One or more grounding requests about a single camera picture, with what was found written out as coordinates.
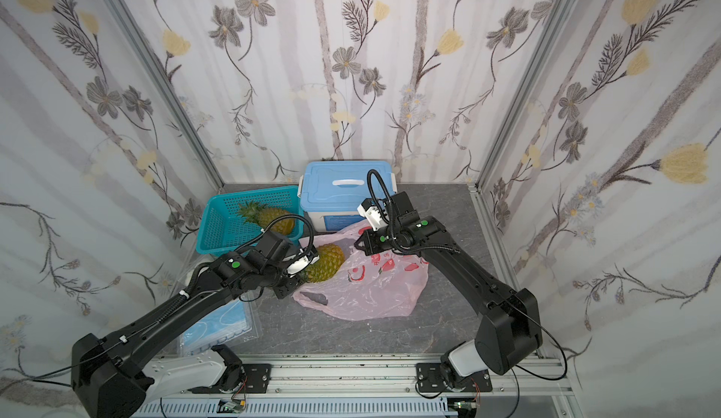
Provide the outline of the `pink plastic bag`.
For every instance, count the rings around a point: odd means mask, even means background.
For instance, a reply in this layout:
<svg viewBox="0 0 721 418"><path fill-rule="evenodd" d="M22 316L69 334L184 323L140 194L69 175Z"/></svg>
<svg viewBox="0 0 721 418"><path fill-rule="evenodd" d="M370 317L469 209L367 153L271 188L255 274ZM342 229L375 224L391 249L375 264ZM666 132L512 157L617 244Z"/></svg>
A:
<svg viewBox="0 0 721 418"><path fill-rule="evenodd" d="M331 279L304 283L292 298L299 305L340 320L375 320L408 317L415 309L429 278L428 262L418 256L384 252L366 256L354 247L362 221L331 234L315 237L316 248L337 244L345 262Z"/></svg>

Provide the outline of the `pineapple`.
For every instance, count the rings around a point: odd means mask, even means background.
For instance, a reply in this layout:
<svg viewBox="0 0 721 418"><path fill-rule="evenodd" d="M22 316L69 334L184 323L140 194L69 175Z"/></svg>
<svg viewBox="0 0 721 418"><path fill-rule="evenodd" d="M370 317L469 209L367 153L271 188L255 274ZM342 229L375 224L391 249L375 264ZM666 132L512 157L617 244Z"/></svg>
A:
<svg viewBox="0 0 721 418"><path fill-rule="evenodd" d="M337 244L325 244L317 250L319 260L300 273L300 278L306 283L322 283L331 279L345 262L344 250Z"/></svg>
<svg viewBox="0 0 721 418"><path fill-rule="evenodd" d="M293 218L281 220L273 226L270 223L274 220L290 215L289 211L272 207L258 201L249 201L238 207L238 216L245 219L246 222L255 224L264 229L271 229L277 233L288 236L295 228L295 220Z"/></svg>

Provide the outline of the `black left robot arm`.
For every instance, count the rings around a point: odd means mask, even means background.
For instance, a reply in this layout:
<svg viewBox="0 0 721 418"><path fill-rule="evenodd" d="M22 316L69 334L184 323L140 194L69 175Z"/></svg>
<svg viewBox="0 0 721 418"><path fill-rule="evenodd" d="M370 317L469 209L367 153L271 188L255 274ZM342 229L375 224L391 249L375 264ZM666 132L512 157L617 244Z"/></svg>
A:
<svg viewBox="0 0 721 418"><path fill-rule="evenodd" d="M228 393L243 382L240 358L223 344L208 360L161 361L160 352L215 310L249 291L280 299L300 286L300 272L318 260L304 247L265 231L212 262L196 266L185 288L146 315L105 337L88 333L71 349L71 390L91 417L130 417L144 404L183 390Z"/></svg>

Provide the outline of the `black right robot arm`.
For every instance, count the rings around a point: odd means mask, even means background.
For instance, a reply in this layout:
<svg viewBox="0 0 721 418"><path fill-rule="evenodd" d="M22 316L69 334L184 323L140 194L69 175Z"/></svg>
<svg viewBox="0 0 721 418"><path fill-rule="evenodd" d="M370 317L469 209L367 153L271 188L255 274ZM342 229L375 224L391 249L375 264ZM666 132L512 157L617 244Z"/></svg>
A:
<svg viewBox="0 0 721 418"><path fill-rule="evenodd" d="M385 207L366 198L358 213L371 228L354 246L367 256L394 251L416 255L437 268L481 317L474 339L441 357L448 379L463 380L490 370L503 375L543 346L536 297L515 290L465 252L435 217L420 217L405 193L391 196Z"/></svg>

